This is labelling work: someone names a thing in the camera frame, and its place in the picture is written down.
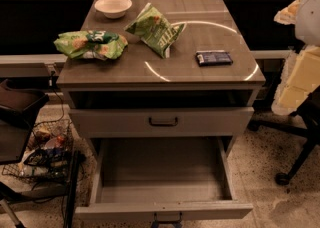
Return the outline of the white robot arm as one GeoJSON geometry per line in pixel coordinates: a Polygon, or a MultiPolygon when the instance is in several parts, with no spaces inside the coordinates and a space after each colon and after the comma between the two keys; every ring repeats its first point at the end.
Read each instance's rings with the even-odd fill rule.
{"type": "Polygon", "coordinates": [[[277,115],[296,111],[320,86],[320,0],[295,0],[279,11],[274,20],[295,25],[301,50],[288,55],[271,109],[277,115]]]}

